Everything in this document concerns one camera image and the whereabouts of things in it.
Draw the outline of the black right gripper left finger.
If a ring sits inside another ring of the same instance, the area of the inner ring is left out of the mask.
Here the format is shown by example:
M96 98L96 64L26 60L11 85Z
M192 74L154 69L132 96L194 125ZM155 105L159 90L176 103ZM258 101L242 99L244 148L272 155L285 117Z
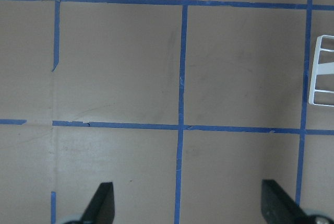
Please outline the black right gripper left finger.
M113 182L101 183L83 213L81 223L112 224L115 217Z

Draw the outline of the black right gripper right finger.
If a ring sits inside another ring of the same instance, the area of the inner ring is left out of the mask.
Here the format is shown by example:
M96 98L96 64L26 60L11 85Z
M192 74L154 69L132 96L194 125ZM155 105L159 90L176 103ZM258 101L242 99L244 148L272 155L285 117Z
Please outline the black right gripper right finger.
M269 224L316 223L307 215L275 180L262 180L261 214Z

